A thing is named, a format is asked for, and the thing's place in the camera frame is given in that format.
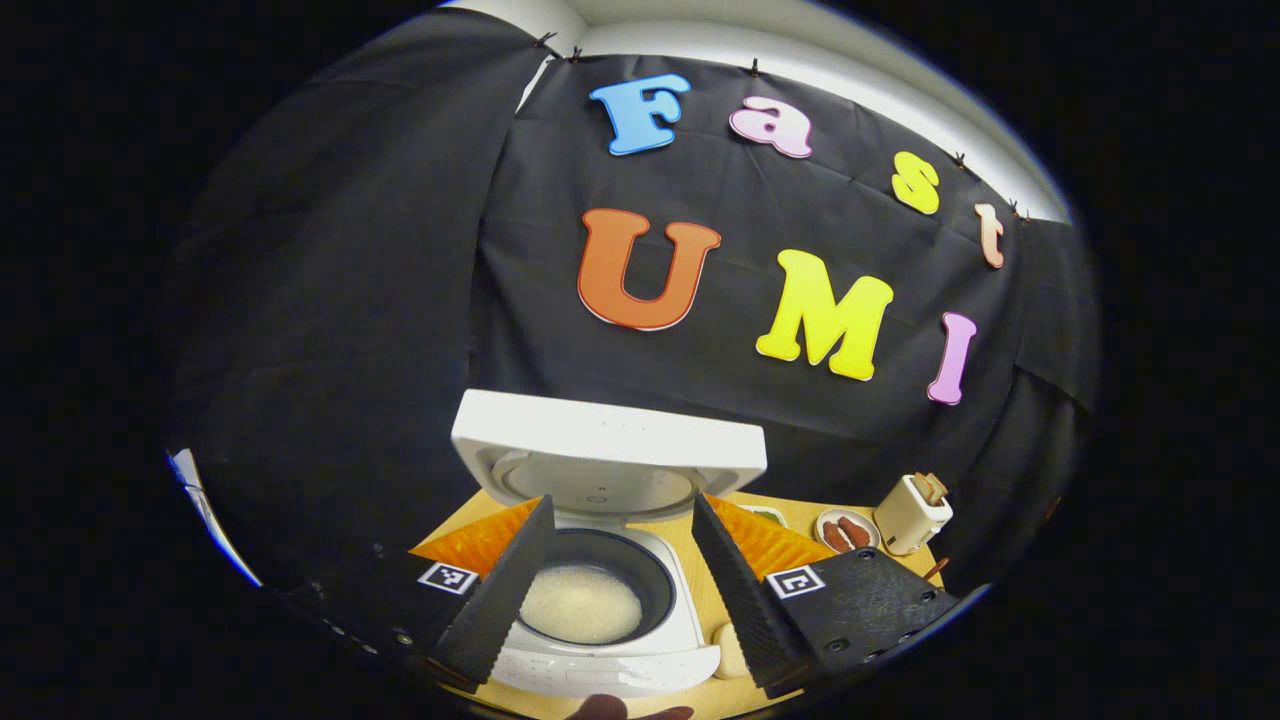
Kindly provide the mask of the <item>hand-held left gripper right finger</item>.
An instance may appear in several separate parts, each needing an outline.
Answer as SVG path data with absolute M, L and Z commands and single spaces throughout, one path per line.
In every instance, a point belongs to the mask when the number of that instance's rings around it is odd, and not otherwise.
M 961 612 L 960 598 L 886 553 L 836 553 L 714 495 L 692 537 L 769 698 L 863 679 Z

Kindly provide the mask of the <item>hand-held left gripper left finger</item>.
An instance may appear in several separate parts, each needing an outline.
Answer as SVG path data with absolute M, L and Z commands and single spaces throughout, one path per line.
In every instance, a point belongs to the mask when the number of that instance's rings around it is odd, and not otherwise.
M 488 683 L 556 538 L 549 495 L 524 507 L 486 573 L 443 557 L 365 553 L 285 593 L 287 606 L 388 671 L 476 691 Z

